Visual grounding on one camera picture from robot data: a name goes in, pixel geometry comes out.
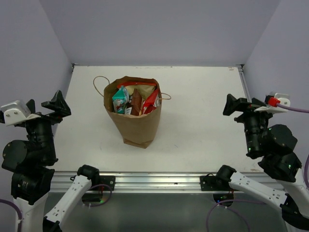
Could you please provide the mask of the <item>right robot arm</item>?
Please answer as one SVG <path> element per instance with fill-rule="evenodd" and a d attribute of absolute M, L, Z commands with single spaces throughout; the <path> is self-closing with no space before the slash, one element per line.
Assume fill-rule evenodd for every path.
<path fill-rule="evenodd" d="M 223 115 L 240 112 L 235 118 L 244 125 L 247 156 L 258 159 L 265 174 L 283 186 L 283 190 L 270 188 L 250 179 L 234 168 L 223 165 L 216 174 L 199 178 L 202 191 L 226 191 L 226 195 L 215 197 L 216 206 L 226 206 L 235 201 L 234 191 L 255 197 L 256 204 L 267 204 L 281 213 L 289 225 L 301 229 L 309 228 L 309 166 L 302 164 L 294 153 L 297 139 L 283 125 L 269 126 L 274 114 L 292 111 L 287 94 L 271 93 L 264 101 L 235 98 L 228 94 Z"/>

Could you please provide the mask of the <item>brown white chips bag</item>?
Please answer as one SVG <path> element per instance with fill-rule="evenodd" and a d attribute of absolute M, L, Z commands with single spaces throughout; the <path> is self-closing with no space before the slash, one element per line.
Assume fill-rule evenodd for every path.
<path fill-rule="evenodd" d="M 133 94 L 129 98 L 126 105 L 125 115 L 139 116 L 142 104 L 142 96 L 137 89 L 134 89 Z"/>

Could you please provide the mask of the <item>mint green Fox's candy bag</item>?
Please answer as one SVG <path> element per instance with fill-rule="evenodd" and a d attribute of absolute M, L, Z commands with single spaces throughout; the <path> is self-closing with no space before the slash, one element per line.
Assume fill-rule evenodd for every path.
<path fill-rule="evenodd" d="M 124 114 L 128 101 L 128 91 L 124 86 L 121 86 L 112 97 L 114 112 L 117 114 Z"/>

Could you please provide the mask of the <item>aluminium right side rail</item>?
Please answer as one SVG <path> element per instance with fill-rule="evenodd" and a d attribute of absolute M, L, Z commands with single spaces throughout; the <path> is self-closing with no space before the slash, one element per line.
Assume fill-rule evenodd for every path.
<path fill-rule="evenodd" d="M 241 83 L 242 83 L 242 86 L 243 86 L 245 96 L 246 96 L 247 100 L 251 101 L 252 98 L 250 96 L 249 89 L 248 89 L 246 79 L 245 79 L 245 75 L 244 75 L 244 69 L 243 69 L 244 64 L 236 65 L 236 67 L 237 67 L 238 72 L 239 72 L 239 76 L 240 76 L 240 79 L 241 79 Z"/>

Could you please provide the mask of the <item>aluminium front rail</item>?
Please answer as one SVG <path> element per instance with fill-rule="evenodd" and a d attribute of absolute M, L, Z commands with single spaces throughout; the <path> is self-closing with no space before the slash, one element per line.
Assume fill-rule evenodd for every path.
<path fill-rule="evenodd" d="M 200 177 L 208 173 L 143 173 L 100 172 L 102 176 L 114 176 L 113 193 L 207 193 L 201 191 Z M 52 193 L 65 193 L 72 185 L 74 172 L 55 172 L 51 183 Z M 248 178 L 267 187 L 283 190 L 283 186 L 264 173 L 244 173 Z"/>

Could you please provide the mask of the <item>brown paper bag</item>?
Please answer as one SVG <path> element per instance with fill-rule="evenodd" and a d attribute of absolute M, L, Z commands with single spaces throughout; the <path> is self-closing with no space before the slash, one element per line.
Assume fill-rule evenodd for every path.
<path fill-rule="evenodd" d="M 96 76 L 93 79 L 93 86 L 95 90 L 103 97 L 105 110 L 119 130 L 124 144 L 146 149 L 155 138 L 161 116 L 162 101 L 167 99 L 162 97 L 163 93 L 160 90 L 159 83 L 155 79 L 124 76 L 113 82 L 108 82 L 104 91 L 100 92 L 96 86 L 96 79 L 98 78 L 99 76 Z M 118 91 L 117 85 L 126 81 L 156 83 L 156 89 L 158 88 L 160 92 L 161 105 L 151 113 L 143 115 L 141 111 L 145 100 L 142 98 L 139 116 L 115 113 L 112 97 Z"/>

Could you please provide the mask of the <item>aluminium rail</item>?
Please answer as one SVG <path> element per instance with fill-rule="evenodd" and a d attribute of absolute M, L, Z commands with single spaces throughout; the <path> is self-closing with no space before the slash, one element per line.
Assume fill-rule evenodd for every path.
<path fill-rule="evenodd" d="M 242 86 L 243 86 L 245 96 L 246 96 L 247 100 L 251 101 L 252 98 L 250 96 L 249 89 L 248 89 L 246 79 L 245 79 L 245 75 L 244 75 L 244 69 L 243 69 L 244 64 L 236 65 L 236 67 L 237 67 L 238 72 L 239 72 L 239 76 L 240 76 L 240 79 L 241 79 L 241 83 L 242 83 Z"/>
<path fill-rule="evenodd" d="M 207 193 L 201 191 L 200 177 L 208 173 L 143 173 L 100 172 L 102 176 L 114 176 L 113 193 Z M 74 172 L 55 172 L 51 183 L 52 193 L 65 193 L 72 185 Z M 244 173 L 248 178 L 267 187 L 283 190 L 283 186 L 264 173 Z"/>

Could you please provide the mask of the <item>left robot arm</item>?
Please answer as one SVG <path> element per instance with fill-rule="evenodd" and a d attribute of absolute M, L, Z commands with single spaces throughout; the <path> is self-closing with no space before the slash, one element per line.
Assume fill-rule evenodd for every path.
<path fill-rule="evenodd" d="M 113 192 L 114 176 L 101 176 L 99 170 L 83 165 L 72 178 L 72 185 L 48 212 L 44 211 L 57 162 L 52 127 L 71 115 L 63 94 L 58 90 L 50 101 L 42 103 L 49 114 L 36 111 L 35 101 L 16 100 L 0 108 L 0 121 L 6 126 L 25 128 L 26 140 L 13 140 L 3 149 L 2 168 L 12 176 L 13 201 L 4 201 L 16 211 L 18 232 L 60 232 L 64 222 L 79 203 L 96 207 L 85 194 L 90 191 Z"/>

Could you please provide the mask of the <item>red cassava chips bag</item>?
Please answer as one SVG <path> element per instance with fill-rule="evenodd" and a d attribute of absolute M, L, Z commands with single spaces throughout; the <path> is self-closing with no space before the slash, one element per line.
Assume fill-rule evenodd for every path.
<path fill-rule="evenodd" d="M 161 105 L 159 89 L 155 89 L 142 105 L 142 114 L 149 114 Z"/>

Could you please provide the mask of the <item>red orange snack bag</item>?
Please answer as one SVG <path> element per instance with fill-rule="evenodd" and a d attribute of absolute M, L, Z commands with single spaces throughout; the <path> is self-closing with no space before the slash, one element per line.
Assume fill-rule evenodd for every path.
<path fill-rule="evenodd" d="M 133 95 L 134 90 L 137 90 L 145 100 L 153 93 L 157 84 L 150 82 L 126 81 L 124 83 L 118 84 L 117 88 L 120 89 L 121 86 L 127 89 L 129 96 Z"/>

